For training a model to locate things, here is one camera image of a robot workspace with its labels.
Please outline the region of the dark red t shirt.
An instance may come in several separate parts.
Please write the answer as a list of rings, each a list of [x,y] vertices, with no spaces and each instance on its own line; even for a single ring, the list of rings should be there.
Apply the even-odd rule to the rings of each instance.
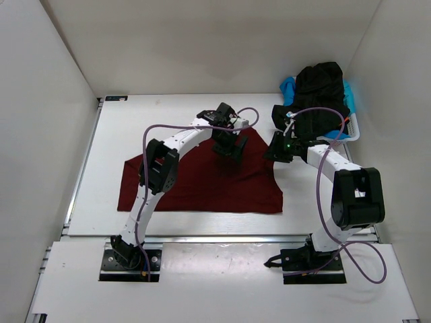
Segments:
[[[267,144],[253,128],[241,131],[240,138],[246,139],[240,162],[216,153],[213,139],[200,143],[182,158],[168,157],[169,149],[151,140],[145,155],[124,162],[117,211],[132,210],[144,183],[142,166],[147,158],[151,180],[157,180],[166,165],[177,166],[177,179],[158,202],[157,211],[281,213],[283,192],[275,181],[273,162],[264,157]]]

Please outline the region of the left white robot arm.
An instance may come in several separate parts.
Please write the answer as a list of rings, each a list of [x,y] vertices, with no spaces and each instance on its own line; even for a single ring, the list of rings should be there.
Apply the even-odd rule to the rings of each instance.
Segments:
[[[143,249],[145,232],[157,204],[173,188],[180,160],[202,142],[213,139],[215,150],[240,160],[247,139],[237,145],[249,120],[221,103],[216,110],[203,110],[187,126],[154,124],[143,134],[143,161],[138,191],[122,232],[110,237],[115,260],[126,270],[141,268],[150,272],[150,260]]]

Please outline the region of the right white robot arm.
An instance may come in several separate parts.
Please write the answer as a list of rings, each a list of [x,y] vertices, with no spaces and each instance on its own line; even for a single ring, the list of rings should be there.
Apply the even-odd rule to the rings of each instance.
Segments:
[[[323,227],[312,233],[306,244],[293,251],[292,261],[301,261],[317,269],[330,259],[341,243],[362,229],[385,219],[385,204],[380,172],[363,168],[330,148],[324,140],[302,141],[277,131],[264,157],[275,162],[289,163],[294,157],[318,170],[316,201],[320,198],[320,179],[333,184],[331,217]]]

